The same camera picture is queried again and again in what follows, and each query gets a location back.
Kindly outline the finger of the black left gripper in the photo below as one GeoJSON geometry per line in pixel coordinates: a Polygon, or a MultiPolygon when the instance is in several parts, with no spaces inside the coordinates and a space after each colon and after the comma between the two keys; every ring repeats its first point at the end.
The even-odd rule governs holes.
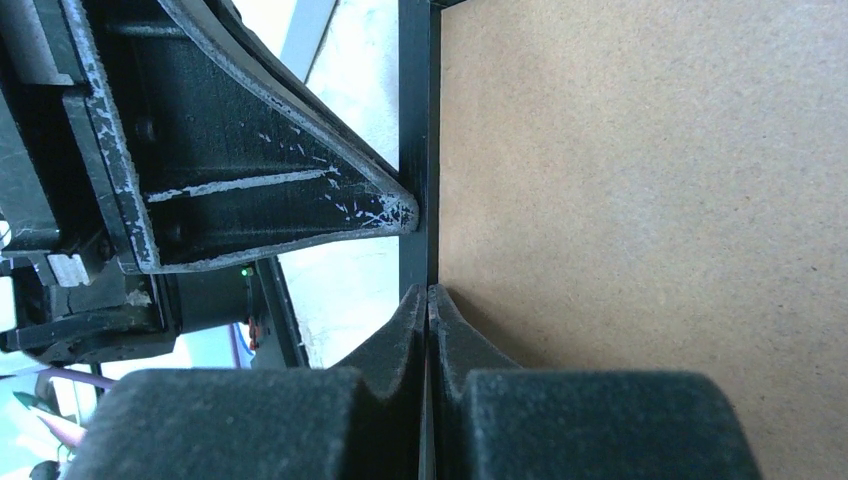
{"type": "Polygon", "coordinates": [[[128,273],[191,273],[405,235],[398,173],[231,1],[66,1],[128,273]]]}
{"type": "Polygon", "coordinates": [[[398,166],[396,1],[236,1],[234,6],[272,54],[398,166]]]}

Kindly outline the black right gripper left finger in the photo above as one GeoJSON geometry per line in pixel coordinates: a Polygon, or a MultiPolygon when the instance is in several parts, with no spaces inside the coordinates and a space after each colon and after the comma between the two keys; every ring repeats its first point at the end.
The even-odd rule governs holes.
{"type": "Polygon", "coordinates": [[[426,291],[327,369],[149,369],[96,409],[71,479],[414,479],[426,291]]]}

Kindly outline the black picture frame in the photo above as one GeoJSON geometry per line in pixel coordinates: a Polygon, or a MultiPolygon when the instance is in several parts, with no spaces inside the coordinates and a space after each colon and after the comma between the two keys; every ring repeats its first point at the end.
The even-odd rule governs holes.
{"type": "Polygon", "coordinates": [[[398,3],[398,124],[401,184],[419,223],[399,238],[398,291],[438,282],[442,13],[455,1],[398,3]]]}

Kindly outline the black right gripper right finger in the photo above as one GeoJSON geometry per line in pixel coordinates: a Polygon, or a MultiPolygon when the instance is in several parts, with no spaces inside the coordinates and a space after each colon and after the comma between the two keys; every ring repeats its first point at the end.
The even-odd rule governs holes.
{"type": "Polygon", "coordinates": [[[757,479],[733,407],[686,371],[538,370],[428,291],[441,479],[757,479]]]}

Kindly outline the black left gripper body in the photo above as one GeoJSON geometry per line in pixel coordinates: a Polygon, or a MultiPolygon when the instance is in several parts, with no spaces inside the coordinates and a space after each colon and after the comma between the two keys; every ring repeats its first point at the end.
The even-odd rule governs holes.
{"type": "Polygon", "coordinates": [[[92,88],[59,1],[1,5],[1,217],[11,284],[3,353],[46,365],[173,348],[163,284],[124,271],[128,240],[87,106],[92,88]]]}

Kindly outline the brown frame backing board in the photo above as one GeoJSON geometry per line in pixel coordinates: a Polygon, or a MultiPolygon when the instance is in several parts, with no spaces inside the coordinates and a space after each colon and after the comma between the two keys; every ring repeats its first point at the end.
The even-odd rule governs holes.
{"type": "Polygon", "coordinates": [[[515,359],[709,375],[765,477],[847,475],[847,5],[441,16],[439,279],[515,359]]]}

